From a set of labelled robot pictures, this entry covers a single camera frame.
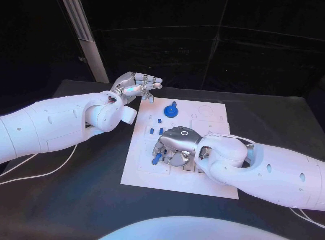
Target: circular hole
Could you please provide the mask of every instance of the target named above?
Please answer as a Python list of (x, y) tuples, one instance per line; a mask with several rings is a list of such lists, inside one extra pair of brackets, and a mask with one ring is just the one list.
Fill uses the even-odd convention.
[(307, 176), (305, 176), (305, 174), (304, 174), (304, 173), (301, 174), (301, 180), (302, 180), (302, 182), (305, 182), (305, 181), (307, 181)]
[(268, 164), (266, 169), (268, 169), (268, 172), (272, 173), (272, 165), (271, 164)]

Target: table surface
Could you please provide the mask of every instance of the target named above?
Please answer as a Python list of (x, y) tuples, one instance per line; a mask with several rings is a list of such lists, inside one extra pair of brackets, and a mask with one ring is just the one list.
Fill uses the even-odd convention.
[[(111, 86), (67, 80), (55, 97), (98, 93)], [(325, 161), (325, 134), (305, 99), (174, 88), (153, 94), (226, 104), (233, 135)], [(130, 107), (140, 110), (140, 102)], [(71, 162), (51, 176), (0, 186), (0, 239), (98, 239), (130, 224), (170, 216), (229, 220), (290, 239), (325, 239), (325, 229), (242, 191), (241, 200), (233, 200), (121, 185), (134, 127), (121, 122), (113, 132), (79, 144)], [(72, 150), (41, 154), (0, 181), (49, 173)], [(325, 212), (308, 213), (325, 224)]]

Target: blue plastic part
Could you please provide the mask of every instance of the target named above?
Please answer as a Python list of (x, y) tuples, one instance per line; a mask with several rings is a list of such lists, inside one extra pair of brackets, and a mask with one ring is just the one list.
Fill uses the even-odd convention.
[(161, 158), (161, 156), (163, 156), (163, 154), (160, 153), (160, 154), (157, 154), (157, 157), (156, 157), (156, 159), (153, 160), (153, 165), (156, 166), (157, 165), (157, 163), (159, 163), (159, 161), (160, 161), (160, 158)]
[(164, 109), (164, 114), (169, 118), (174, 118), (174, 117), (179, 116), (179, 108), (177, 108), (177, 102), (176, 101), (173, 102), (173, 105), (169, 106)]

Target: small blue piece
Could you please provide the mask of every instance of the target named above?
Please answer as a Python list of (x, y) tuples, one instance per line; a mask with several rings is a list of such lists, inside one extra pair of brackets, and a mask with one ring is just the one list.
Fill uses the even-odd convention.
[(173, 105), (169, 106), (164, 109), (164, 114), (169, 118), (174, 118), (174, 117), (179, 116), (179, 108), (177, 108), (177, 102), (176, 101), (173, 102)]
[(153, 160), (153, 165), (154, 165), (154, 166), (157, 165), (161, 156), (163, 156), (163, 154), (157, 154), (157, 157), (156, 157), (156, 159)]

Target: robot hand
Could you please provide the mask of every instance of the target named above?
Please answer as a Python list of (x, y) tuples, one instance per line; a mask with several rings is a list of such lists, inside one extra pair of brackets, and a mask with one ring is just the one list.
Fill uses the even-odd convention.
[[(166, 150), (176, 155), (161, 159)], [(160, 137), (153, 156), (154, 165), (161, 161), (174, 167), (195, 159), (219, 184), (281, 206), (325, 211), (325, 162), (288, 149), (232, 135), (210, 133), (202, 137), (195, 130), (176, 127)]]
[(131, 103), (136, 96), (143, 97), (143, 100), (150, 99), (150, 103), (154, 103), (150, 90), (161, 89), (161, 83), (163, 80), (154, 76), (128, 72), (118, 78), (111, 91), (121, 96), (124, 105)]
[(0, 116), (0, 164), (75, 146), (111, 132), (121, 121), (133, 124), (137, 111), (126, 105), (136, 96), (154, 102), (150, 90), (160, 89), (161, 82), (160, 78), (128, 72), (111, 91), (45, 100)]

